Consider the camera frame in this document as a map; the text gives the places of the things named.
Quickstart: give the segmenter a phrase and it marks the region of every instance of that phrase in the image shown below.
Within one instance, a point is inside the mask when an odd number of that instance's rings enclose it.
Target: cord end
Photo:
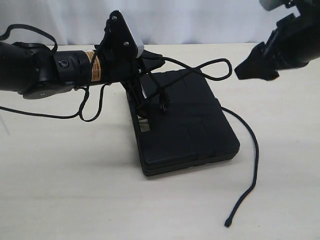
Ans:
[[[227,220],[225,220],[224,226],[228,228],[231,226],[231,224],[232,224],[232,218],[229,217]]]

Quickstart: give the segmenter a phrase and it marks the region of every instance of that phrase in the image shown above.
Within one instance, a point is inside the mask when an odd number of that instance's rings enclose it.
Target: black plastic case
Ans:
[[[165,85],[187,70],[154,73]],[[141,78],[148,96],[156,90],[149,76]],[[206,79],[192,73],[166,89],[170,108],[159,108],[153,98],[147,119],[150,130],[141,131],[135,106],[128,99],[142,171],[153,176],[232,159],[240,143]]]

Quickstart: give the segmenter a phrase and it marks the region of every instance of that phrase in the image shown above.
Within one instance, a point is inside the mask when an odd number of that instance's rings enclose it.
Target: white table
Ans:
[[[191,66],[225,57],[236,67],[254,44],[148,45]],[[91,46],[61,50],[92,49]],[[179,69],[167,63],[159,71]],[[224,65],[206,67],[214,76]],[[233,225],[224,221],[251,184],[250,135],[230,115],[241,143],[231,161],[151,179],[141,171],[125,91],[105,90],[103,112],[92,123],[0,112],[0,239],[212,240],[320,239],[320,61],[280,73],[273,82],[209,82],[224,107],[241,115],[260,145],[255,191]],[[87,117],[97,109],[91,88]],[[0,93],[0,105],[69,115],[83,91],[42,100]]]

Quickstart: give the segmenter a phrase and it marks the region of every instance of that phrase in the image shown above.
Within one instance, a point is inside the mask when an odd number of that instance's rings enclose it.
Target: orange label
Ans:
[[[85,54],[88,56],[90,63],[94,57],[94,51],[85,51]],[[92,68],[92,77],[91,82],[97,82],[101,80],[101,65],[98,56],[95,57],[93,68]]]

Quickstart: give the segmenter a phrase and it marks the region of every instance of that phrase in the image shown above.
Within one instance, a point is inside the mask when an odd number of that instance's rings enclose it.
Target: white backdrop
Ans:
[[[131,16],[145,44],[266,41],[276,22],[295,11],[282,6],[267,12],[259,0],[0,0],[0,33],[24,23],[54,35],[60,45],[97,44],[113,10]],[[25,30],[12,36],[43,41]]]

